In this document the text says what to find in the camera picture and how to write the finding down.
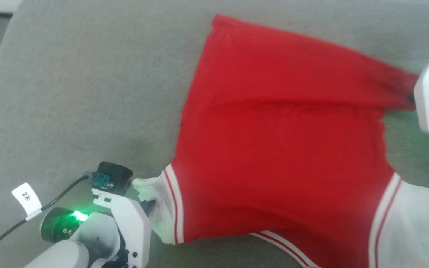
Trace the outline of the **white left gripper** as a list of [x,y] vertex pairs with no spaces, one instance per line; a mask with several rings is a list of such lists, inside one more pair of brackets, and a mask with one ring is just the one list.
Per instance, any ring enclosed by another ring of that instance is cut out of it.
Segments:
[[92,188],[94,204],[110,210],[120,239],[116,251],[128,268],[145,268],[149,261],[151,226],[148,217],[156,207],[156,200],[141,205],[128,197]]

